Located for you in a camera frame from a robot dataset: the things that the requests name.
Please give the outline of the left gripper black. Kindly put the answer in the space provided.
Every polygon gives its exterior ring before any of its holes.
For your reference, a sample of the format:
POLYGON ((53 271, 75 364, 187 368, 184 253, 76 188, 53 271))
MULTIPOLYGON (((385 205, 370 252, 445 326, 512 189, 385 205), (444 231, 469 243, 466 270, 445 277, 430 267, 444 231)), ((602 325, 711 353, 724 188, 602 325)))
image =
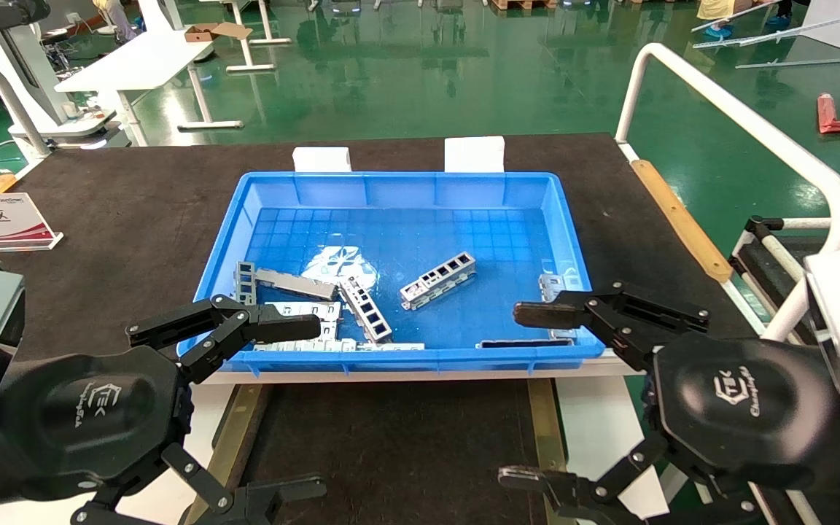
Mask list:
POLYGON ((150 524, 116 506, 169 468, 207 504, 196 524, 273 524, 287 502, 326 495, 324 479, 304 475, 227 491, 180 445, 193 411, 189 382, 203 383, 250 343, 320 332, 317 315, 215 295, 134 322, 126 328, 133 349, 119 354, 18 363, 0 386, 9 495, 53 501, 97 491, 71 524, 150 524), (179 366, 157 352, 198 336, 179 366))

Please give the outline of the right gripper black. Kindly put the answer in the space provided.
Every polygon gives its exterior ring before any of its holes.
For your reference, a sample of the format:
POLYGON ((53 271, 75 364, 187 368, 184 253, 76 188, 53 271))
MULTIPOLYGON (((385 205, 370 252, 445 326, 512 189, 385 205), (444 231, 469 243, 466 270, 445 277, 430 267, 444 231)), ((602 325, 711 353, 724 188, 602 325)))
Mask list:
POLYGON ((649 373, 656 431, 597 481, 505 466, 501 485, 543 493, 558 516, 597 524, 736 524, 759 516, 757 502, 737 486, 797 488, 814 480, 817 449, 840 408, 819 350, 702 335, 709 310, 624 282, 519 302, 513 316, 525 327, 586 328, 634 371, 649 373), (621 504, 621 492, 660 458, 714 489, 711 504, 649 518, 621 504))

